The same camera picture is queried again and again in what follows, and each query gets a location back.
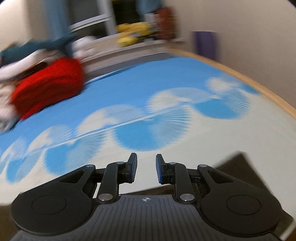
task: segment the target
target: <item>beige wall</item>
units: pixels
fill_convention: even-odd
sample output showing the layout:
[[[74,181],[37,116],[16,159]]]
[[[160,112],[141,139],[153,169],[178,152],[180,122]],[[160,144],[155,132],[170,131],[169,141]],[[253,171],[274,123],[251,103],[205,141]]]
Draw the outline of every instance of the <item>beige wall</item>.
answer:
[[[0,4],[0,50],[14,41],[47,39],[42,0],[5,0]]]
[[[219,61],[265,85],[296,108],[296,8],[288,0],[165,0],[180,37],[219,35]]]

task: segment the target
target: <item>bed sheet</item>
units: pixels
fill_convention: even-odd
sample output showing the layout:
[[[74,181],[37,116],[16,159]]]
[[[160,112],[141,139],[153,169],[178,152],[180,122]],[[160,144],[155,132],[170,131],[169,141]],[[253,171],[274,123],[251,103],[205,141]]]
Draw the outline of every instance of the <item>bed sheet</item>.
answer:
[[[138,154],[136,179],[121,193],[158,185],[158,153],[196,168],[240,150],[291,209],[271,177],[278,170],[265,163],[295,158],[295,136],[292,117],[221,70],[182,57],[140,64],[91,81],[0,136],[0,202],[85,164],[127,161],[131,152]]]

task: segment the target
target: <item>pile of blankets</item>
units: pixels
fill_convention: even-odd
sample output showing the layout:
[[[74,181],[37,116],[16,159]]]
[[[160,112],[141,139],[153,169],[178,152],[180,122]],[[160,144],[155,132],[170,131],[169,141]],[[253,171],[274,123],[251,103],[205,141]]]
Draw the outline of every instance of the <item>pile of blankets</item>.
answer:
[[[82,91],[83,70],[66,50],[74,37],[28,42],[0,52],[0,133]]]

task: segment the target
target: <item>red cloth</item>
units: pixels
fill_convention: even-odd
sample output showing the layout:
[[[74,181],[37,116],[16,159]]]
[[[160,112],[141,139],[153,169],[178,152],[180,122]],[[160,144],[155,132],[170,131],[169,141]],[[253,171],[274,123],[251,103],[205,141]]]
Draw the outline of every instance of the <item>red cloth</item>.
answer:
[[[10,103],[21,119],[26,119],[49,105],[79,94],[82,89],[83,70],[79,62],[60,58],[18,84]]]

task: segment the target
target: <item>purple object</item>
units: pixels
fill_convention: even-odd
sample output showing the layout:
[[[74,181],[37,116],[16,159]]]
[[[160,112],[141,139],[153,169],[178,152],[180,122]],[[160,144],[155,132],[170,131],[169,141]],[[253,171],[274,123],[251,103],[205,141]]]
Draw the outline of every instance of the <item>purple object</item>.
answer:
[[[216,33],[211,31],[194,31],[195,53],[206,58],[217,60]]]

